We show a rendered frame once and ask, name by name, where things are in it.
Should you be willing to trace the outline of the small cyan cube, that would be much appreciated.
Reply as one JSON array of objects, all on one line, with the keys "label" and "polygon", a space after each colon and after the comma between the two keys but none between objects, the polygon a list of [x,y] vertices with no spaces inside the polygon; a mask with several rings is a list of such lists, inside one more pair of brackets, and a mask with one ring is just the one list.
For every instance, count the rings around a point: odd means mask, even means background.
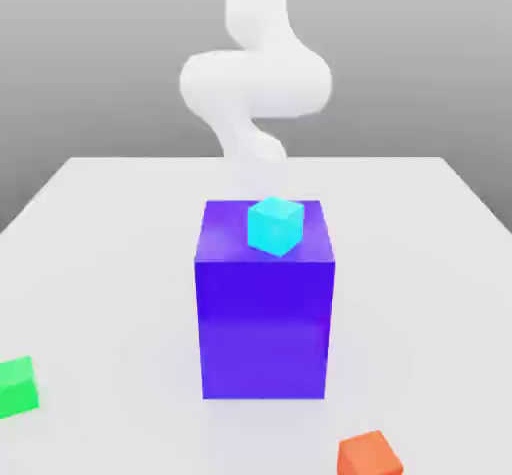
[{"label": "small cyan cube", "polygon": [[251,248],[282,257],[303,238],[305,206],[269,197],[248,208],[247,242]]}]

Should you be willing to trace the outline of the small orange cube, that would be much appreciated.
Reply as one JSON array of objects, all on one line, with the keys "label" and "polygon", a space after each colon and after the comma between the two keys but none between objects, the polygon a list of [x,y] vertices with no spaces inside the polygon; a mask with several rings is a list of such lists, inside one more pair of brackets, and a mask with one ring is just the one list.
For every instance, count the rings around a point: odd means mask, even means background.
[{"label": "small orange cube", "polygon": [[381,431],[339,443],[337,475],[403,475],[403,464]]}]

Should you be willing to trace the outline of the small green cube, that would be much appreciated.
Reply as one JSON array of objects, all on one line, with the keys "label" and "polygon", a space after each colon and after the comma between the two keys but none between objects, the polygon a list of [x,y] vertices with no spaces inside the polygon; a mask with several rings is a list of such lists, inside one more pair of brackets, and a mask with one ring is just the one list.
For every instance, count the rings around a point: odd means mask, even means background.
[{"label": "small green cube", "polygon": [[0,419],[39,407],[39,393],[30,356],[0,363]]}]

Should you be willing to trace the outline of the large blue box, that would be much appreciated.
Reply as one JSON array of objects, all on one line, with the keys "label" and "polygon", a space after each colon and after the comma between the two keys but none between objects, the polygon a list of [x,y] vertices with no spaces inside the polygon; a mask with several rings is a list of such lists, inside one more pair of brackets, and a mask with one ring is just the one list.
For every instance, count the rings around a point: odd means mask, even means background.
[{"label": "large blue box", "polygon": [[207,201],[194,259],[206,399],[325,395],[335,257],[320,202],[283,257],[247,244],[248,201]]}]

